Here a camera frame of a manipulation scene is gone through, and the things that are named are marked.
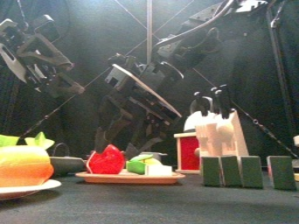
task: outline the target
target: white plate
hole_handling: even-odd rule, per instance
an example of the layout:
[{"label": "white plate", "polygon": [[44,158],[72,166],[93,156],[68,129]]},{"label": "white plate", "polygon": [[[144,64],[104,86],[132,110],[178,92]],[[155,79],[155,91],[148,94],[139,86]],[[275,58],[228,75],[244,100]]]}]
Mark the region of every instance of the white plate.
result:
[{"label": "white plate", "polygon": [[41,185],[0,187],[0,200],[12,200],[61,185],[61,182],[48,179]]}]

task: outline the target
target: black backdrop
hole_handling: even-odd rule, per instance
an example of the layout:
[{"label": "black backdrop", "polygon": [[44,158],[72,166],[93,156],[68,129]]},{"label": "black backdrop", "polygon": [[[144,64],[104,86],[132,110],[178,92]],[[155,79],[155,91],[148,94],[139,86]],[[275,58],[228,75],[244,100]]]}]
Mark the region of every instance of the black backdrop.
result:
[{"label": "black backdrop", "polygon": [[[222,1],[154,1],[154,31],[158,30],[154,33],[154,44],[158,39],[166,38],[180,30],[190,16],[219,2]],[[61,107],[29,136],[33,137],[43,131],[56,143],[68,144],[72,156],[84,157],[93,149],[95,131],[99,126],[99,104],[108,92],[105,75],[99,77],[108,68],[108,58],[116,53],[129,53],[145,63],[145,0],[24,0],[21,3],[28,23],[43,14],[53,18],[61,35],[55,45],[76,65],[69,76],[81,86],[88,85],[85,93]],[[279,30],[295,118],[298,117],[296,76],[299,70],[296,12],[298,1],[291,1],[284,8]],[[16,1],[0,2],[0,19],[5,18],[11,18],[17,23],[23,22]],[[247,35],[223,39],[222,50],[206,57],[195,68],[215,85],[226,83],[230,85],[235,103],[268,127],[286,145],[294,148],[292,136],[298,130],[290,129],[287,125],[290,116],[286,113],[286,99],[276,74],[267,21],[260,20],[255,24],[255,29],[250,30],[239,24],[239,21],[232,22],[224,24],[227,27],[222,27],[223,30],[236,34],[246,32]],[[0,133],[20,136],[61,105],[65,98],[53,99],[45,93],[31,89],[15,79],[5,67],[1,68],[0,82]],[[176,129],[170,130],[167,140],[154,147],[154,151],[170,154],[166,163],[171,165],[176,165],[174,133],[183,132],[192,94],[195,91],[204,92],[208,89],[211,84],[191,70],[186,72],[186,78],[164,96],[184,114]],[[250,154],[259,155],[263,159],[268,155],[288,155],[242,111],[239,115]],[[127,136],[129,133],[121,133],[123,140]],[[121,139],[116,141],[116,144],[121,149],[125,147],[125,141]]]}]

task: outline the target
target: dark green block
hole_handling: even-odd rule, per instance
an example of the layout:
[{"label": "dark green block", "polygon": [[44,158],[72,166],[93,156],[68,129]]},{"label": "dark green block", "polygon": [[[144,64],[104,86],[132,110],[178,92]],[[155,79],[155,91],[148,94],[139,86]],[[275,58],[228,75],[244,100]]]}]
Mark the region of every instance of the dark green block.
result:
[{"label": "dark green block", "polygon": [[224,186],[242,186],[239,174],[239,160],[236,156],[222,156],[220,160],[220,174]]},{"label": "dark green block", "polygon": [[275,189],[295,191],[295,172],[292,159],[288,156],[267,157],[267,170]]},{"label": "dark green block", "polygon": [[263,173],[260,157],[244,156],[239,158],[240,179],[243,187],[263,188]]},{"label": "dark green block", "polygon": [[220,186],[219,157],[200,157],[200,175],[204,186]]}]

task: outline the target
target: yellow toy food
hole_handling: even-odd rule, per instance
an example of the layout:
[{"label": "yellow toy food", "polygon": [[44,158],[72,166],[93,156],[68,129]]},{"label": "yellow toy food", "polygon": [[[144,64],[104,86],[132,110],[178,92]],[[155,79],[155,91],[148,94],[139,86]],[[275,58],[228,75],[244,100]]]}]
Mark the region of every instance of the yellow toy food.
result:
[{"label": "yellow toy food", "polygon": [[51,158],[41,147],[0,147],[0,187],[39,186],[52,173]]}]

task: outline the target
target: wooden plate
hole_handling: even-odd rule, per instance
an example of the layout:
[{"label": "wooden plate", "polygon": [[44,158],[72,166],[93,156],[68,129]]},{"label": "wooden plate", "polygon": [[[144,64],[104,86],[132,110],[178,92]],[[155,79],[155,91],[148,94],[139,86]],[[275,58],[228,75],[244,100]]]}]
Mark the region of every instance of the wooden plate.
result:
[{"label": "wooden plate", "polygon": [[119,174],[91,174],[84,172],[76,173],[76,176],[84,178],[89,183],[105,184],[139,184],[139,185],[171,185],[178,179],[183,179],[184,175],[174,172],[172,176],[145,176],[123,170]]},{"label": "wooden plate", "polygon": [[61,185],[61,182],[53,179],[48,179],[41,185],[0,187],[0,200],[19,199],[40,190],[51,189]]}]

